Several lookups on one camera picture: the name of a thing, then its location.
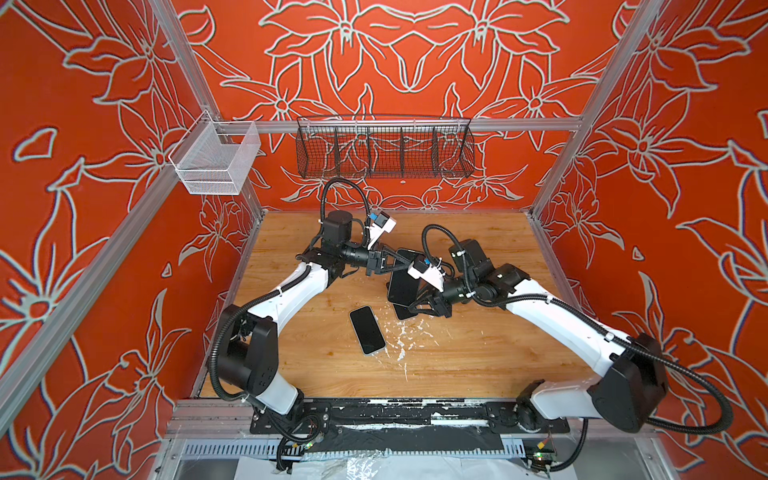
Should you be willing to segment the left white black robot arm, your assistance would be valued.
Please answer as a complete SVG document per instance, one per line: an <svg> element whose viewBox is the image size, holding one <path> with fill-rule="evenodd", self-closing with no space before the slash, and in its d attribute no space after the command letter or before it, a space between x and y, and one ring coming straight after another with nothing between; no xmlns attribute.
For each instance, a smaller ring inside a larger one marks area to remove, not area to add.
<svg viewBox="0 0 768 480"><path fill-rule="evenodd" d="M348 186L361 196L365 218L360 221L362 239L358 243L351 241L354 216L327 210L327 196L337 185ZM410 264L379 243L396 222L383 211L374 212L363 189L349 179L334 177L326 182L319 223L318 232L297 256L297 268L284 281L268 293L222 312L208 356L211 386L220 399L247 402L296 422L303 393L279 373L279 335L284 327L310 300L348 276L348 267L363 269L370 276L402 271Z"/></svg>

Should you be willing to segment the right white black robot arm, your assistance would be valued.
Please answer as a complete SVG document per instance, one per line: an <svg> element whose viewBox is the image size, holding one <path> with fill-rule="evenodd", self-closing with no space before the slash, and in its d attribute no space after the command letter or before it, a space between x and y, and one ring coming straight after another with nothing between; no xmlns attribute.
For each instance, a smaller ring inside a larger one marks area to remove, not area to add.
<svg viewBox="0 0 768 480"><path fill-rule="evenodd" d="M442 225L426 225L421 243L425 259L413 272L432 287L434 313L444 316L447 307L468 302L506 310L547 333L591 369L590 380L530 384L521 396L537 415L545 419L601 418L626 433L650 425L713 435L732 425L734 413L727 397L701 375L664 358L659 342L651 336L632 336L603 324L514 265L495 267L476 240L461 241ZM669 391L670 371L713 397L720 409L717 420L685 425L654 416Z"/></svg>

